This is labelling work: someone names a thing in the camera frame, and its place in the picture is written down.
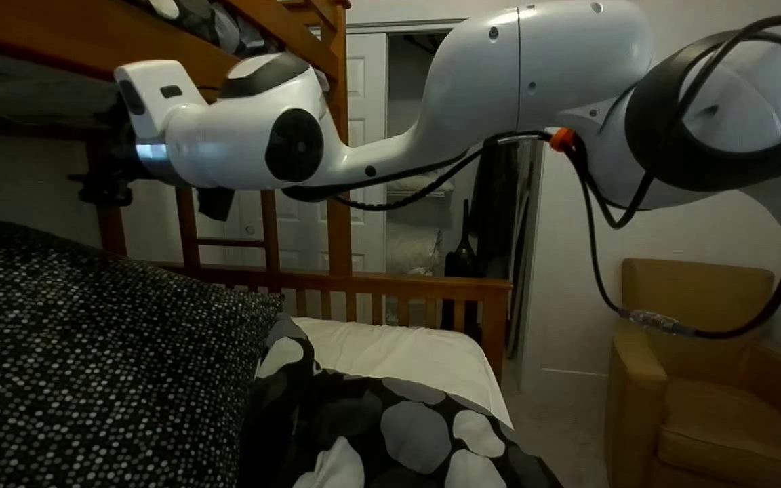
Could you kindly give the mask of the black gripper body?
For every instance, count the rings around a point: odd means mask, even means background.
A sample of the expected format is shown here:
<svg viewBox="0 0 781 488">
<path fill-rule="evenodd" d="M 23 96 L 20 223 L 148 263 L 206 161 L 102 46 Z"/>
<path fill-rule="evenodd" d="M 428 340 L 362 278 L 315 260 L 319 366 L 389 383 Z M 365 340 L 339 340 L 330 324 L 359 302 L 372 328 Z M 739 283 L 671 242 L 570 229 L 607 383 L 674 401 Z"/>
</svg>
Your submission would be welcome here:
<svg viewBox="0 0 781 488">
<path fill-rule="evenodd" d="M 96 114 L 100 134 L 90 134 L 83 142 L 85 172 L 71 173 L 77 183 L 77 199 L 95 206 L 129 206 L 136 180 L 148 180 L 148 172 L 136 156 L 136 134 L 129 129 L 126 106 L 115 99 Z"/>
</svg>

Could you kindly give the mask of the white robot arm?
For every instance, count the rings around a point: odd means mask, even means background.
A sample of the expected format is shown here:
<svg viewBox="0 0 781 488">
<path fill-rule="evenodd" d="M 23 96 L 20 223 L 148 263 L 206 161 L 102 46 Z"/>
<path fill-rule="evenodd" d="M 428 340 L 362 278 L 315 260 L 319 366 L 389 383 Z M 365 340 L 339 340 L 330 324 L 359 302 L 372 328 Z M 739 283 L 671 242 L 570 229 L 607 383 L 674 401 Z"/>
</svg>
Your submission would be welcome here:
<svg viewBox="0 0 781 488">
<path fill-rule="evenodd" d="M 236 64 L 203 99 L 179 61 L 114 72 L 115 135 L 80 199 L 123 206 L 136 180 L 304 200 L 461 161 L 475 143 L 563 129 L 590 191 L 626 211 L 739 191 L 781 225 L 781 15 L 650 55 L 631 0 L 536 0 L 454 26 L 415 122 L 342 142 L 319 72 L 293 53 Z"/>
</svg>

